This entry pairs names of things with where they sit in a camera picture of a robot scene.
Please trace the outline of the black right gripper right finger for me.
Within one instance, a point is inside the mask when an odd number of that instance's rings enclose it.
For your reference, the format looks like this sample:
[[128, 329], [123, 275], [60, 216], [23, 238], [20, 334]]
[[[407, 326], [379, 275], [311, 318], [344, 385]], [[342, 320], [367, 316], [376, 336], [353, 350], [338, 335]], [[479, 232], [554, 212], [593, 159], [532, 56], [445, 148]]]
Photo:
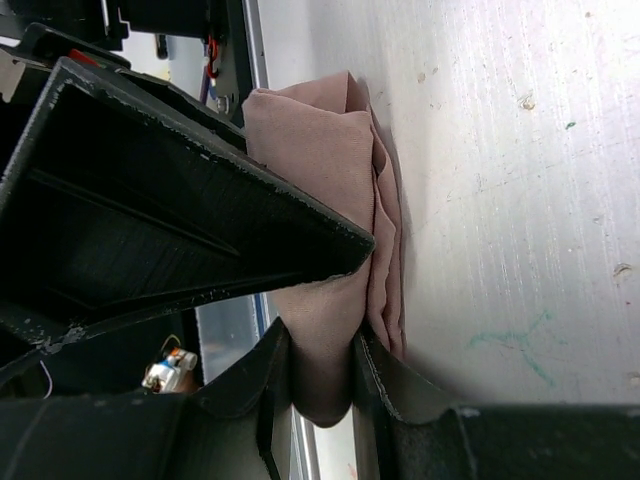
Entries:
[[470, 404], [360, 332], [353, 422], [361, 479], [636, 479], [636, 405]]

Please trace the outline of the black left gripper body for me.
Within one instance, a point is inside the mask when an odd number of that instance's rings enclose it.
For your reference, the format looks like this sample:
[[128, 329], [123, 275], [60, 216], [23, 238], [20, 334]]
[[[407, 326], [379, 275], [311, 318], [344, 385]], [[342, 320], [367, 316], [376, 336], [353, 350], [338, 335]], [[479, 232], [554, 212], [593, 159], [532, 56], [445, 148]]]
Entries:
[[33, 104], [61, 58], [113, 71], [239, 150], [241, 129], [169, 81], [136, 72], [125, 58], [40, 23], [30, 24], [15, 46], [1, 47], [1, 101]]

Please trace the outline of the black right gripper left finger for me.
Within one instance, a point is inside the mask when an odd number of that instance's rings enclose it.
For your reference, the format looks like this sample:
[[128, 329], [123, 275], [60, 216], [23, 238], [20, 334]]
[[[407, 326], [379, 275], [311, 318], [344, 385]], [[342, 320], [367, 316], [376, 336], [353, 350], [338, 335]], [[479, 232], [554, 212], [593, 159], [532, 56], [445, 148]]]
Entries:
[[286, 479], [290, 336], [275, 320], [197, 392], [1, 404], [4, 479]]

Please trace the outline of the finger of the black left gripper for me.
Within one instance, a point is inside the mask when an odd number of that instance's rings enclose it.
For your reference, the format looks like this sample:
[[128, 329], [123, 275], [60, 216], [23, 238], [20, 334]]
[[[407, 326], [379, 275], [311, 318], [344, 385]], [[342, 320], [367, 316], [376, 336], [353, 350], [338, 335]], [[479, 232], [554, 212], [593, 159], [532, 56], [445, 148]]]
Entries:
[[355, 272], [370, 233], [168, 82], [67, 57], [1, 73], [1, 326], [56, 350]]

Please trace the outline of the pink underwear cream waistband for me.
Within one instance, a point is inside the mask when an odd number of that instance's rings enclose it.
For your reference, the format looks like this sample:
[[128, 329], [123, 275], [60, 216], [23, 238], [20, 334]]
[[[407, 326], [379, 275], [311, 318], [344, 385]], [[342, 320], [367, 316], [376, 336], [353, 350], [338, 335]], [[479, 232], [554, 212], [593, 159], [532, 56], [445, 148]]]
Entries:
[[395, 167], [368, 95], [341, 72], [281, 90], [256, 89], [243, 104], [250, 156], [374, 236], [353, 275], [277, 290], [291, 335], [295, 408], [321, 428], [352, 403], [350, 343], [368, 322], [403, 358], [402, 215]]

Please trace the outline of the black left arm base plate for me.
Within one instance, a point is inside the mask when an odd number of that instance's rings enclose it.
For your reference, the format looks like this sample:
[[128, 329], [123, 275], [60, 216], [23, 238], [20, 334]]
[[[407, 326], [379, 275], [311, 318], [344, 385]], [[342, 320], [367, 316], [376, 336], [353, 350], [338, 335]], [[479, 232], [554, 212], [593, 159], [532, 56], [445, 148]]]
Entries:
[[258, 67], [247, 1], [207, 1], [205, 78], [215, 111], [243, 128], [242, 105], [257, 87]]

